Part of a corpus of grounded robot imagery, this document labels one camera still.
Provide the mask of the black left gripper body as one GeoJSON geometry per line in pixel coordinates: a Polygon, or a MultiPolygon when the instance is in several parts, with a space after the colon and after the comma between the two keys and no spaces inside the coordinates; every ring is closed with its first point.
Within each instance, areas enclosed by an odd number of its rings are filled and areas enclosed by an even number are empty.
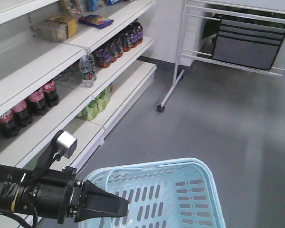
{"type": "Polygon", "coordinates": [[[62,224],[79,212],[83,182],[76,179],[77,169],[48,170],[45,175],[21,184],[19,213],[55,219],[62,224]]]}

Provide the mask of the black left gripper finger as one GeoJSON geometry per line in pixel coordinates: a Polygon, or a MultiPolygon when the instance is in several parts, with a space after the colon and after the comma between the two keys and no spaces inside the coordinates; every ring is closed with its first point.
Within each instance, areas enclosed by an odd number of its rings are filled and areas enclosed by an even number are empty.
{"type": "Polygon", "coordinates": [[[125,217],[129,201],[85,181],[80,193],[74,222],[82,222],[93,218],[125,217]]]}

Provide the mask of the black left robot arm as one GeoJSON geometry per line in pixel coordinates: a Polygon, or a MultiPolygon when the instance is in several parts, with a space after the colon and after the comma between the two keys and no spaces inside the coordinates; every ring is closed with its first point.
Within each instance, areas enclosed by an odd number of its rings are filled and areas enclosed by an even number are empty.
{"type": "Polygon", "coordinates": [[[21,225],[19,214],[76,223],[93,218],[124,217],[129,202],[94,185],[76,179],[76,169],[48,169],[37,177],[33,171],[0,165],[0,215],[21,225]]]}

